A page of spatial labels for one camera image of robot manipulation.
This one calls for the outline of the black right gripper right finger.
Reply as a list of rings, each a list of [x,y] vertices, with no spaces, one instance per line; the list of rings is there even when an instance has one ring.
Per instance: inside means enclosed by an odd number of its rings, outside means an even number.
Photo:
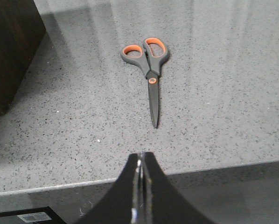
[[[160,168],[155,155],[142,154],[144,220],[147,224],[212,224],[176,190]]]

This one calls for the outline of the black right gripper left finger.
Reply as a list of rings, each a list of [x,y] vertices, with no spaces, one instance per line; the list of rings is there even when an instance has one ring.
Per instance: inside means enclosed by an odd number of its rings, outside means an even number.
[[[140,154],[131,154],[118,179],[77,224],[138,224],[140,222]]]

